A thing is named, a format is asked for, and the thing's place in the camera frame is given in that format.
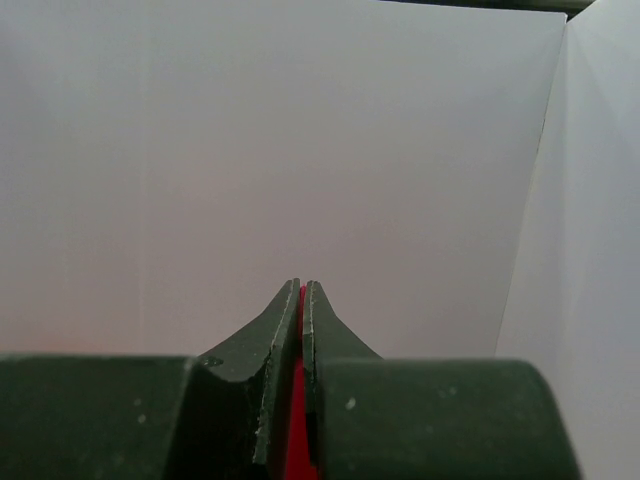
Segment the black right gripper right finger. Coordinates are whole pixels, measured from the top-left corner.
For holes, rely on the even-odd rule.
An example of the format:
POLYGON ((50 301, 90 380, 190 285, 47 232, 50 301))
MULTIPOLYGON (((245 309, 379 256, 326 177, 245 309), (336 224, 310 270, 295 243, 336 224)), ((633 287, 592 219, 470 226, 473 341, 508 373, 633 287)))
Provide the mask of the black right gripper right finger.
POLYGON ((552 390, 516 359, 392 359, 306 285, 309 455, 323 479, 578 479, 552 390))

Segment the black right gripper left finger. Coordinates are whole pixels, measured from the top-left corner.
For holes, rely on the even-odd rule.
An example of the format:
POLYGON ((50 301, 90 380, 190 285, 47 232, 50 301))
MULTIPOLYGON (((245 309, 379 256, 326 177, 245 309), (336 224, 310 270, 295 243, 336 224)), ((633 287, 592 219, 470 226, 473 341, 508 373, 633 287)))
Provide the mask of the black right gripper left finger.
POLYGON ((198 356, 5 354, 5 479, 280 479, 300 283, 198 356))

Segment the bright red t shirt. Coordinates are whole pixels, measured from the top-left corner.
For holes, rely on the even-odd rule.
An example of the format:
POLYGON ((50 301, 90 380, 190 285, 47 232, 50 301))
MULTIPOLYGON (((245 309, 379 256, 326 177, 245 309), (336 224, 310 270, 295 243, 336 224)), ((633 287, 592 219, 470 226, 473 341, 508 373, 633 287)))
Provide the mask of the bright red t shirt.
POLYGON ((297 343, 293 370, 293 384, 288 432, 288 445, 285 458, 285 480, 318 480, 319 474, 311 461, 307 435, 305 410, 305 385, 302 353, 303 308, 306 286, 299 290, 297 312, 297 343))

